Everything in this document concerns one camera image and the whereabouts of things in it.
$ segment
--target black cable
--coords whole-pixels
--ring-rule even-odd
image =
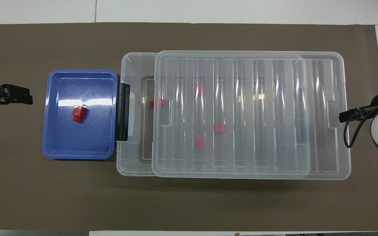
[[[345,143],[345,146],[347,148],[351,148],[352,145],[354,145],[354,142],[355,142],[355,139],[357,138],[357,135],[358,135],[358,132],[360,131],[361,127],[363,126],[364,122],[366,120],[368,120],[369,117],[373,117],[377,112],[378,112],[378,108],[374,109],[372,112],[370,112],[369,114],[366,114],[366,116],[360,121],[360,123],[358,124],[358,127],[357,129],[355,130],[354,132],[354,135],[352,136],[352,139],[351,139],[351,142],[348,143],[346,137],[347,137],[347,130],[348,130],[348,125],[349,123],[351,122],[351,120],[359,113],[360,111],[356,111],[354,114],[352,114],[347,122],[345,123],[345,127],[344,127],[344,143]]]

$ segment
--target transparent storage container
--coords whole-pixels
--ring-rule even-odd
[[[128,58],[122,62],[121,81],[135,84],[131,90],[143,94],[141,81],[152,66],[132,65]],[[347,109],[338,53],[162,51],[155,60],[153,99],[161,104],[154,107],[152,170],[157,176],[349,176],[350,152],[338,121]],[[132,76],[139,81],[131,82]],[[143,111],[137,103],[135,117]],[[133,148],[146,146],[142,133],[134,126]],[[134,175],[142,166],[151,170],[141,157],[124,159],[123,148],[119,167],[126,161],[135,165]]]
[[[155,176],[153,144],[154,62],[157,53],[130,52],[122,59],[120,82],[129,93],[128,140],[117,141],[116,168],[124,176]]]

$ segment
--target brown surface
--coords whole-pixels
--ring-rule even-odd
[[[0,25],[0,85],[30,88],[34,100],[0,106],[0,229],[378,230],[378,151],[369,122],[344,181],[124,177],[115,155],[99,162],[43,157],[49,72],[119,72],[125,53],[164,49],[336,51],[345,60],[348,107],[378,94],[374,26]]]

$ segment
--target clear plastic lid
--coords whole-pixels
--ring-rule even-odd
[[[155,63],[156,175],[349,176],[338,122],[347,108],[338,53],[162,51]]]

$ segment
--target white table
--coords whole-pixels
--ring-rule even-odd
[[[0,24],[185,22],[260,24],[375,24],[378,0],[7,0]],[[99,231],[90,235],[234,235],[235,232]],[[271,234],[271,232],[245,232]]]

